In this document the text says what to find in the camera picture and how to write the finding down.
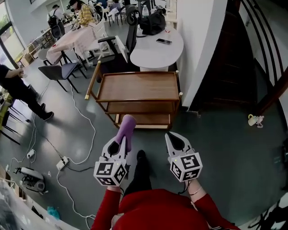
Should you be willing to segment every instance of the red sweater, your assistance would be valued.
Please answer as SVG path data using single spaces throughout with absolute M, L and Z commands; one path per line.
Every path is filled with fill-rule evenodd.
M 120 193 L 106 190 L 91 230 L 109 230 L 112 218 L 124 213 L 113 230 L 208 230 L 211 227 L 240 230 L 221 217 L 207 194 L 195 203 L 164 189 L 129 194 L 119 205 Z

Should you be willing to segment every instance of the yellow plaid shirt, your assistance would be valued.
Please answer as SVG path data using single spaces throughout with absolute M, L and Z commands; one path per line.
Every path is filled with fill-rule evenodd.
M 81 6 L 81 10 L 79 12 L 79 19 L 80 24 L 82 24 L 84 27 L 87 27 L 90 22 L 95 23 L 95 19 L 92 16 L 90 8 L 86 4 L 83 4 Z

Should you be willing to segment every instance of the purple object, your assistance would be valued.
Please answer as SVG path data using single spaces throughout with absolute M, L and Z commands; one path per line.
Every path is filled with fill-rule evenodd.
M 125 115 L 123 117 L 121 126 L 117 135 L 115 136 L 115 142 L 117 144 L 121 144 L 122 138 L 125 136 L 127 138 L 127 152 L 131 151 L 131 138 L 133 134 L 133 130 L 136 126 L 136 120 L 131 115 Z

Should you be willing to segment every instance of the bracelet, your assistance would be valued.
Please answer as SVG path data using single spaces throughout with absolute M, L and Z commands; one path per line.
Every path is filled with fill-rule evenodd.
M 202 186 L 201 186 L 196 192 L 194 192 L 193 194 L 189 194 L 189 195 L 190 195 L 190 196 L 195 195 L 196 193 L 198 193 L 198 192 L 200 191 L 200 189 L 202 189 Z

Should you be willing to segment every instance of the man in black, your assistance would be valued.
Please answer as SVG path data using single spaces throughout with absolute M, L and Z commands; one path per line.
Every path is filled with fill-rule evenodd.
M 45 112 L 45 104 L 41 106 L 37 103 L 35 95 L 21 80 L 24 72 L 22 68 L 11 70 L 7 66 L 0 65 L 0 85 L 8 90 L 14 99 L 25 102 L 28 107 L 41 119 L 48 120 L 53 117 L 54 113 Z

